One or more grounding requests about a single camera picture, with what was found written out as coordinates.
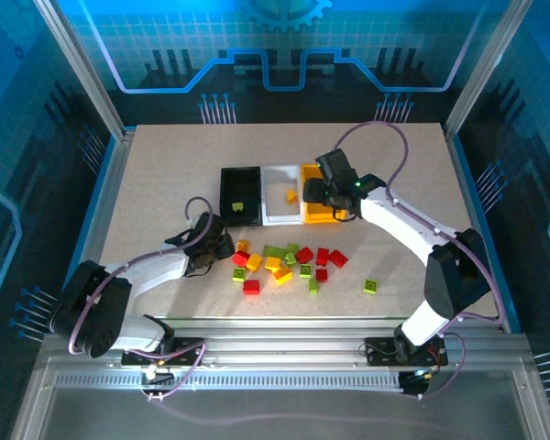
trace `lime green cube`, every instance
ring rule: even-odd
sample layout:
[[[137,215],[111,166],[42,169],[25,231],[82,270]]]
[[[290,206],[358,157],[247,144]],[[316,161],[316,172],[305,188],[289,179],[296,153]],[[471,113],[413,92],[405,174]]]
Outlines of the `lime green cube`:
[[[288,252],[285,254],[285,262],[288,267],[292,268],[297,263],[297,259],[295,259],[295,256],[291,252]]]
[[[312,278],[312,265],[302,264],[300,265],[300,278]]]
[[[316,295],[318,293],[318,281],[313,279],[313,278],[310,278],[310,281],[309,281],[309,286],[310,286],[310,294],[311,295]]]
[[[246,274],[247,271],[244,268],[235,268],[235,271],[232,274],[232,280],[236,282],[245,282]]]
[[[287,245],[287,249],[285,249],[287,253],[292,253],[293,255],[297,254],[300,250],[300,245],[296,245],[295,243],[290,243]]]
[[[377,293],[377,282],[375,280],[366,280],[365,289],[363,289],[363,292],[371,295]]]

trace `work surface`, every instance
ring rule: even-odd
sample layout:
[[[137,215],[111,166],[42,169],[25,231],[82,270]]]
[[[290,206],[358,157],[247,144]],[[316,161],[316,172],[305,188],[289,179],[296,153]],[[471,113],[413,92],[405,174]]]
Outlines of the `work surface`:
[[[352,124],[139,126],[131,147],[101,261],[120,262],[154,250],[187,224],[190,197],[206,197],[218,210],[220,170],[226,167],[313,163]],[[438,124],[401,125],[410,157],[391,187],[403,200],[458,230],[469,227],[446,143]],[[343,150],[359,175],[389,179],[402,159],[400,137],[390,128],[368,126],[354,132]],[[199,214],[204,206],[192,206]],[[169,281],[130,305],[134,314],[204,316],[405,316],[423,300],[425,267],[395,238],[364,220],[349,224],[263,226],[230,229],[235,242],[251,241],[251,251],[289,242],[339,249],[348,263],[328,264],[329,281],[311,296],[307,281],[294,278],[277,287],[265,269],[261,293],[246,297],[232,281],[234,263],[220,261],[209,274]],[[376,295],[364,293],[365,279],[378,281]],[[495,314],[490,295],[470,310]]]

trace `cable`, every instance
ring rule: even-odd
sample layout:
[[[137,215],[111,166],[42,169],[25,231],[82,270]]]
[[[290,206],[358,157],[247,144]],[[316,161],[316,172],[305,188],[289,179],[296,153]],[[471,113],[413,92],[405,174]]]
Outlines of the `cable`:
[[[377,348],[377,347],[373,346],[370,342],[363,342],[360,346],[358,346],[358,353],[359,353],[359,355],[361,355],[361,356],[366,356],[366,355],[367,355],[366,352],[363,353],[363,352],[361,351],[361,348],[362,348],[363,346],[371,347],[373,350],[379,351],[379,352],[381,353],[381,355],[385,355],[385,356],[393,356],[393,355],[396,355],[396,354],[397,354],[397,349],[393,350],[392,352],[383,351],[383,350],[381,350],[380,348]]]
[[[410,146],[409,146],[409,143],[407,141],[407,137],[405,136],[405,134],[402,132],[402,130],[399,127],[395,126],[394,124],[392,124],[390,122],[385,122],[385,121],[362,122],[360,124],[357,124],[357,125],[349,128],[346,131],[346,133],[344,135],[342,135],[342,137],[340,137],[340,139],[338,139],[338,141],[335,143],[333,149],[337,149],[340,146],[340,144],[342,144],[342,142],[347,138],[347,136],[350,135],[353,131],[355,131],[359,128],[362,128],[364,126],[386,126],[386,127],[392,128],[393,130],[395,130],[397,132],[398,135],[400,135],[400,138],[403,142],[403,158],[401,159],[401,163],[397,167],[397,170],[395,170],[395,172],[393,172],[393,174],[390,176],[389,180],[387,181],[387,187],[385,188],[385,194],[387,195],[387,199],[391,203],[393,203],[395,206],[397,206],[397,208],[400,211],[402,211],[403,213],[405,213],[409,217],[413,218],[414,220],[418,221],[422,226],[427,227],[431,231],[435,231],[435,226],[434,225],[432,225],[430,222],[428,222],[427,220],[425,220],[424,218],[419,216],[417,213],[415,213],[412,210],[408,209],[406,206],[403,206],[391,194],[391,185],[393,184],[393,181],[395,181],[395,178],[397,178],[399,173],[402,172],[403,167],[405,166],[405,162],[407,161],[407,159],[409,157],[409,154],[410,154]],[[485,280],[487,281],[487,284],[489,285],[489,288],[491,289],[491,292],[492,292],[493,297],[495,299],[495,303],[497,305],[497,312],[498,312],[498,315],[499,315],[499,316],[494,316],[494,317],[487,317],[487,316],[482,316],[482,315],[476,314],[476,313],[463,312],[463,313],[460,313],[458,316],[461,316],[463,318],[473,318],[473,319],[477,319],[477,320],[487,322],[487,323],[491,323],[491,324],[495,324],[495,325],[502,325],[505,322],[505,316],[506,316],[505,305],[503,304],[503,299],[501,298],[501,293],[499,292],[499,288],[497,287],[497,284],[495,283],[493,278],[490,276],[490,273],[487,270],[487,268],[485,267],[485,265],[480,261],[480,259],[468,247],[466,247],[465,245],[460,243],[460,241],[458,241],[456,238],[450,236],[449,234],[447,234],[443,231],[439,231],[438,235],[440,237],[448,240],[449,242],[453,243],[457,248],[459,248],[462,252],[464,252],[465,255],[467,255],[467,257],[475,264],[475,266],[477,266],[477,269],[480,271],[481,275],[485,278]],[[457,321],[457,316],[455,316],[452,320],[450,320],[450,322],[448,322],[441,329],[441,332],[444,333],[444,331],[447,330],[456,321]]]
[[[149,252],[148,254],[144,254],[144,255],[141,255],[139,257],[133,258],[130,261],[128,261],[128,263],[126,263],[125,265],[121,266],[120,268],[114,270],[110,275],[108,275],[106,278],[104,278],[104,280],[95,289],[95,291],[93,291],[93,294],[90,296],[90,299],[87,301],[87,303],[83,307],[83,310],[80,313],[80,316],[79,316],[78,320],[75,322],[75,326],[73,327],[73,330],[71,331],[70,341],[67,345],[67,349],[69,350],[69,352],[72,355],[81,355],[82,351],[79,351],[79,350],[75,349],[75,342],[77,341],[77,336],[78,336],[78,334],[80,334],[80,330],[83,326],[83,323],[85,322],[85,318],[87,317],[88,313],[90,312],[90,309],[92,308],[92,306],[94,305],[96,300],[100,297],[100,295],[102,295],[102,291],[104,290],[104,288],[108,285],[108,283],[114,277],[116,277],[117,275],[121,274],[125,270],[128,270],[128,268],[130,268],[130,267],[132,267],[132,266],[134,266],[134,265],[136,265],[136,264],[138,264],[142,261],[145,261],[147,259],[151,259],[153,257],[158,257],[159,255],[163,256],[163,255],[167,255],[167,254],[172,254],[172,253],[178,252],[180,250],[189,248],[190,246],[195,245],[202,238],[204,238],[204,236],[210,230],[210,225],[212,224],[214,213],[212,211],[212,205],[210,205],[210,202],[208,202],[207,199],[205,199],[201,196],[195,196],[195,197],[192,197],[190,200],[188,200],[187,203],[185,204],[185,210],[184,210],[185,211],[185,218],[188,221],[190,221],[190,215],[189,215],[190,205],[192,204],[192,202],[194,202],[196,200],[204,202],[206,204],[206,206],[208,207],[208,213],[209,213],[208,222],[206,223],[205,228],[202,230],[202,233],[199,236],[197,236],[196,238],[194,238],[192,241],[190,241],[188,243],[184,243],[183,245],[173,247],[173,248],[170,248],[170,249],[159,250],[159,251],[155,251],[155,252]]]
[[[177,392],[182,386],[183,384],[192,376],[193,372],[195,371],[195,369],[198,368],[198,366],[200,365],[200,363],[202,362],[202,358],[204,357],[204,353],[205,353],[205,342],[202,342],[202,349],[200,350],[200,354],[198,355],[198,357],[195,359],[195,361],[193,362],[193,365],[192,367],[188,370],[187,373],[185,373],[185,376],[183,376],[181,378],[181,380],[179,381],[179,383],[177,385],[175,385],[175,387],[173,387],[171,390],[169,391],[165,391],[163,393],[160,393],[159,395],[154,395],[152,392],[151,393],[146,393],[144,390],[141,390],[141,392],[147,396],[147,398],[149,400],[156,400],[156,401],[162,401],[163,399],[165,398],[168,398],[170,397],[172,394],[174,394],[175,392]],[[192,346],[189,346],[185,351],[190,351],[190,350],[193,350],[195,348],[195,345],[192,345]]]

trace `purple cable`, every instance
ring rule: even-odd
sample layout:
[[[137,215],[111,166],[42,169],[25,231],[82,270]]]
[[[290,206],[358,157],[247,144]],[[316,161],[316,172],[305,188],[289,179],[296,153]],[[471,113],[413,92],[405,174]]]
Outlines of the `purple cable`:
[[[130,353],[133,353],[138,356],[142,356],[143,358],[147,359],[171,359],[176,358],[177,356],[181,356],[185,353],[187,353],[190,350],[193,350],[194,348],[200,347],[204,345],[204,341],[196,342],[195,344],[191,344],[190,346],[187,346],[186,348],[182,348],[180,350],[174,351],[172,353],[168,353],[167,355],[155,355],[153,353],[149,353],[148,351],[142,351],[142,350],[128,350]]]
[[[196,345],[189,346],[189,347],[187,347],[185,352],[193,350],[194,348],[196,348]],[[189,379],[192,376],[193,371],[195,369],[197,369],[198,366],[200,365],[200,363],[202,362],[202,358],[204,357],[204,352],[205,352],[205,343],[202,343],[202,349],[200,350],[200,354],[198,355],[198,357],[193,362],[192,367],[188,370],[187,373],[185,373],[185,376],[183,376],[183,378],[181,378],[179,383],[177,385],[175,385],[175,387],[172,388],[171,390],[166,391],[166,392],[164,392],[164,393],[162,393],[161,395],[158,395],[158,396],[156,396],[154,394],[147,394],[146,392],[141,390],[142,393],[145,394],[148,399],[155,399],[157,401],[162,401],[166,397],[170,397],[173,393],[177,392],[183,386],[183,384],[187,381],[187,379]]]
[[[389,122],[385,122],[385,121],[362,122],[360,124],[357,124],[357,125],[353,126],[350,129],[348,129],[346,131],[346,133],[344,135],[342,135],[342,137],[340,139],[338,139],[338,141],[334,145],[333,149],[337,149],[340,146],[340,144],[347,138],[347,136],[350,135],[353,131],[355,131],[355,130],[361,128],[361,127],[364,127],[364,126],[386,126],[386,127],[392,128],[393,130],[395,130],[397,132],[398,135],[400,135],[401,140],[403,141],[403,159],[401,159],[401,163],[400,163],[399,167],[397,167],[397,170],[395,170],[395,172],[393,172],[393,174],[391,175],[391,177],[389,177],[389,180],[387,181],[387,187],[385,188],[385,193],[387,195],[387,199],[391,203],[396,205],[397,208],[400,211],[402,211],[403,213],[405,213],[409,217],[413,218],[414,220],[418,221],[421,225],[427,227],[431,231],[434,231],[435,230],[434,225],[432,225],[430,222],[428,222],[427,220],[425,220],[424,218],[422,218],[421,216],[419,216],[415,212],[411,211],[407,207],[403,206],[399,202],[395,203],[396,199],[391,194],[391,185],[393,184],[393,181],[395,181],[395,178],[398,176],[398,174],[400,172],[402,172],[403,167],[405,166],[405,162],[407,161],[407,159],[409,157],[409,154],[410,154],[410,145],[407,141],[407,137],[405,136],[403,131],[398,126],[395,126],[394,124],[389,123]],[[490,324],[502,325],[505,322],[505,306],[503,304],[503,299],[501,298],[499,288],[497,287],[497,284],[495,284],[495,281],[493,280],[493,278],[490,276],[489,271],[487,270],[485,265],[477,258],[477,256],[468,247],[466,247],[465,245],[460,243],[453,236],[450,236],[449,234],[447,234],[443,231],[440,231],[438,233],[438,235],[440,237],[450,241],[457,248],[462,250],[467,255],[467,257],[469,257],[470,260],[477,266],[477,269],[480,271],[481,275],[485,278],[485,280],[487,281],[487,284],[489,285],[489,287],[491,289],[491,292],[493,293],[495,303],[497,304],[497,312],[499,314],[499,316],[496,316],[496,317],[487,317],[487,316],[482,316],[482,315],[476,314],[476,313],[463,312],[463,313],[460,313],[458,316],[462,316],[464,318],[473,318],[473,319],[477,319],[477,320],[487,322],[487,323],[490,323]],[[457,321],[457,316],[455,316],[455,318],[450,320],[450,322],[448,322],[441,329],[441,331],[444,332],[456,321]]]
[[[90,309],[94,305],[95,301],[100,297],[100,295],[102,294],[102,291],[104,290],[104,288],[108,285],[108,283],[114,277],[121,274],[122,272],[127,270],[129,267],[134,266],[135,264],[138,264],[142,261],[145,261],[146,259],[151,259],[153,257],[158,257],[159,255],[161,255],[161,256],[162,255],[167,255],[167,254],[177,252],[179,250],[186,249],[190,246],[195,245],[198,241],[200,241],[202,238],[204,238],[204,236],[210,230],[210,225],[212,224],[212,219],[213,219],[214,213],[212,211],[212,205],[210,205],[210,202],[208,202],[207,199],[205,199],[201,196],[192,197],[185,204],[185,218],[188,221],[190,220],[190,216],[189,216],[190,204],[192,204],[192,202],[194,202],[196,200],[200,200],[200,201],[204,202],[206,204],[206,206],[208,207],[208,213],[210,214],[209,218],[208,218],[208,223],[206,223],[205,228],[203,229],[202,233],[199,236],[197,236],[196,238],[194,238],[192,241],[190,241],[188,243],[185,243],[181,246],[173,247],[171,249],[160,250],[160,251],[156,251],[156,252],[149,252],[148,254],[144,254],[144,255],[141,255],[140,257],[133,258],[130,261],[128,261],[128,263],[126,263],[124,266],[121,266],[120,268],[113,271],[106,278],[104,278],[104,280],[95,289],[95,291],[93,291],[92,296],[90,297],[88,302],[83,307],[83,310],[80,313],[80,317],[76,321],[75,326],[73,327],[73,330],[71,331],[70,341],[69,341],[69,344],[67,345],[67,349],[69,350],[69,352],[72,355],[81,355],[82,351],[79,351],[79,350],[75,349],[75,342],[77,341],[77,336],[78,336],[78,334],[80,334],[80,330],[82,329],[82,325],[85,322],[85,318],[88,315],[88,313],[90,312]]]

